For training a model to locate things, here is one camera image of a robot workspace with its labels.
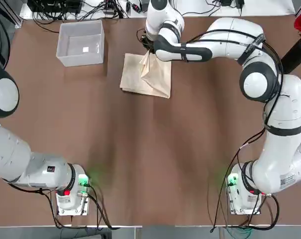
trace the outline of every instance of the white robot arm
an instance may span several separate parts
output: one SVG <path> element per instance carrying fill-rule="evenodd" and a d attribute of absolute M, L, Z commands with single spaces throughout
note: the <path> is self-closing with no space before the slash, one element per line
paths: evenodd
<path fill-rule="evenodd" d="M 0 119 L 15 112 L 19 91 L 0 65 Z M 29 145 L 0 125 L 0 178 L 16 186 L 56 191 L 60 215 L 87 214 L 89 180 L 82 167 L 64 158 L 31 152 Z"/>
<path fill-rule="evenodd" d="M 243 67 L 239 80 L 242 94 L 266 103 L 264 114 L 270 117 L 260 158 L 241 164 L 245 174 L 236 164 L 227 177 L 231 213 L 252 214 L 261 204 L 261 197 L 256 202 L 257 195 L 282 191 L 301 180 L 301 80 L 284 75 L 279 92 L 281 75 L 272 56 L 262 49 L 263 29 L 255 23 L 220 18 L 205 34 L 181 43 L 184 26 L 182 15 L 168 0 L 151 0 L 141 41 L 162 61 L 237 60 Z"/>

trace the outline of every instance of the plastic container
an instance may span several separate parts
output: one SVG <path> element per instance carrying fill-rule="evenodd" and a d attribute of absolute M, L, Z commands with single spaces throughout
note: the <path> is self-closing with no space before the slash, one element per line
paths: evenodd
<path fill-rule="evenodd" d="M 104 30 L 101 20 L 62 23 L 56 57 L 64 66 L 103 63 Z"/>

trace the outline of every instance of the table surface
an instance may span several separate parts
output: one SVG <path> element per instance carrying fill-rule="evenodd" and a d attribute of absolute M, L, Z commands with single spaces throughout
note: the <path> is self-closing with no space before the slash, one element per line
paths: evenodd
<path fill-rule="evenodd" d="M 246 19 L 263 27 L 281 57 L 298 39 L 293 16 Z M 187 18 L 182 40 L 214 20 Z M 243 97 L 241 67 L 225 58 L 174 62 L 169 100 L 123 92 L 125 53 L 146 52 L 136 39 L 143 26 L 138 18 L 104 20 L 104 64 L 66 68 L 55 56 L 58 35 L 25 21 L 7 68 L 19 86 L 20 104 L 0 122 L 33 151 L 82 165 L 101 187 L 113 225 L 211 225 L 225 169 L 241 143 L 262 128 L 263 105 Z M 301 65 L 295 74 L 301 78 Z M 263 141 L 245 148 L 241 160 L 256 159 Z M 279 224 L 301 225 L 301 182 L 277 196 Z M 253 219 L 269 224 L 268 209 Z M 228 223 L 244 220 L 229 217 Z M 89 216 L 73 223 L 96 225 L 93 205 Z M 53 224 L 44 197 L 13 190 L 0 179 L 0 226 Z M 217 224 L 225 224 L 222 213 Z"/>

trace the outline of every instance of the cable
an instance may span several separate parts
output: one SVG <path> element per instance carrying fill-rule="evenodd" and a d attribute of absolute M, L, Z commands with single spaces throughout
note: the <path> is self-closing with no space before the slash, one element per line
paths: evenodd
<path fill-rule="evenodd" d="M 0 53 L 2 53 L 2 34 L 0 29 Z"/>
<path fill-rule="evenodd" d="M 221 3 L 219 4 L 219 5 L 216 5 L 216 4 L 211 4 L 211 3 L 208 3 L 207 2 L 207 0 L 205 0 L 205 2 L 206 2 L 206 4 L 208 4 L 208 5 L 211 5 L 211 6 L 213 6 L 213 8 L 212 9 L 210 9 L 210 10 L 208 10 L 208 11 L 204 11 L 204 12 L 195 12 L 195 11 L 188 11 L 188 12 L 185 12 L 184 14 L 182 14 L 182 16 L 184 16 L 184 15 L 186 15 L 186 14 L 205 14 L 205 13 L 208 13 L 208 12 L 211 12 L 211 11 L 213 11 L 214 10 L 214 8 L 217 6 L 217 7 L 219 7 L 217 10 L 219 10 L 220 9 L 220 7 L 221 7 Z"/>
<path fill-rule="evenodd" d="M 94 187 L 92 187 L 91 185 L 89 185 L 89 187 L 93 190 L 96 199 L 95 199 L 92 195 L 90 195 L 90 194 L 88 194 L 88 197 L 89 197 L 90 199 L 92 199 L 92 201 L 96 204 L 96 207 L 97 207 L 97 209 L 99 210 L 99 212 L 101 213 L 101 217 L 102 217 L 103 221 L 105 222 L 106 226 L 107 226 L 109 229 L 111 229 L 111 230 L 117 230 L 117 229 L 120 229 L 120 228 L 113 228 L 113 227 L 111 226 L 111 224 L 110 224 L 108 218 L 107 218 L 107 217 L 105 216 L 105 214 L 103 213 L 103 209 L 100 207 L 99 203 L 97 202 L 97 193 L 96 193 L 96 190 L 95 190 Z"/>
<path fill-rule="evenodd" d="M 279 216 L 280 216 L 279 201 L 277 200 L 277 198 L 274 195 L 271 195 L 270 197 L 274 199 L 275 204 L 276 204 L 276 208 L 277 208 L 274 221 L 271 223 L 271 225 L 269 227 L 266 227 L 266 228 L 255 227 L 255 226 L 248 226 L 248 228 L 259 230 L 259 231 L 268 231 L 268 230 L 272 229 L 277 224 L 277 222 L 279 220 Z"/>
<path fill-rule="evenodd" d="M 267 198 L 267 196 L 264 197 L 264 200 L 262 201 L 261 205 L 259 206 L 258 211 L 261 210 L 263 204 L 264 204 L 265 201 L 266 201 L 266 198 Z M 251 215 L 251 217 L 250 217 L 250 220 L 249 220 L 249 223 L 248 223 L 248 226 L 251 224 L 253 216 L 254 216 L 255 214 L 257 214 L 258 211 L 256 211 L 255 213 L 252 213 L 252 215 Z"/>
<path fill-rule="evenodd" d="M 35 24 L 38 25 L 39 27 L 41 27 L 42 29 L 47 30 L 47 31 L 52 32 L 52 33 L 60 33 L 59 31 L 53 31 L 53 30 L 50 30 L 50 29 L 45 28 L 44 26 L 41 26 L 42 23 L 39 22 L 39 21 L 34 17 L 34 12 L 32 13 L 32 18 L 33 18 Z"/>
<path fill-rule="evenodd" d="M 260 198 L 260 194 L 258 194 L 258 196 L 257 196 L 257 198 L 256 198 L 256 202 L 255 202 L 254 208 L 253 208 L 253 210 L 252 210 L 252 214 L 251 214 L 251 217 L 250 217 L 248 226 L 251 224 L 251 221 L 252 221 L 252 218 L 253 218 L 255 209 L 256 209 L 256 205 L 258 205 L 258 202 L 259 202 L 259 198 Z"/>
<path fill-rule="evenodd" d="M 5 37 L 6 37 L 6 41 L 7 41 L 7 59 L 6 59 L 6 62 L 4 64 L 4 69 L 6 68 L 8 62 L 9 62 L 9 59 L 10 59 L 10 53 L 11 53 L 11 43 L 10 43 L 10 38 L 9 38 L 9 35 L 7 34 L 7 31 L 5 29 L 5 26 L 3 24 L 3 22 L 1 21 L 0 19 L 0 25 L 4 31 L 4 34 L 5 34 Z"/>
<path fill-rule="evenodd" d="M 263 130 L 261 130 L 260 132 L 256 133 L 255 135 L 253 135 L 252 137 L 250 137 L 249 139 L 247 139 L 242 145 L 245 145 L 246 143 L 248 143 L 250 140 L 252 140 L 253 138 L 255 137 L 258 137 L 259 135 L 262 135 L 264 132 L 262 132 Z M 217 219 L 217 214 L 218 214 L 218 209 L 219 209 L 219 204 L 220 204 L 220 198 L 221 198 L 221 193 L 222 193 L 222 188 L 223 188 L 223 185 L 224 185 L 224 182 L 226 180 L 226 176 L 229 172 L 229 169 L 232 165 L 232 163 L 234 162 L 235 158 L 236 158 L 236 155 L 239 153 L 240 151 L 240 148 L 238 149 L 238 151 L 236 152 L 235 156 L 233 157 L 233 159 L 231 160 L 231 162 L 229 163 L 229 166 L 224 174 L 224 179 L 222 181 L 222 185 L 221 185 L 221 189 L 220 189 L 220 192 L 219 192 L 219 197 L 218 197 L 218 202 L 217 202 L 217 206 L 216 206 L 216 212 L 215 212 L 215 218 L 214 218 L 214 223 L 213 223 L 213 228 L 210 230 L 210 233 L 212 233 L 215 229 L 215 225 L 216 225 L 216 219 Z"/>

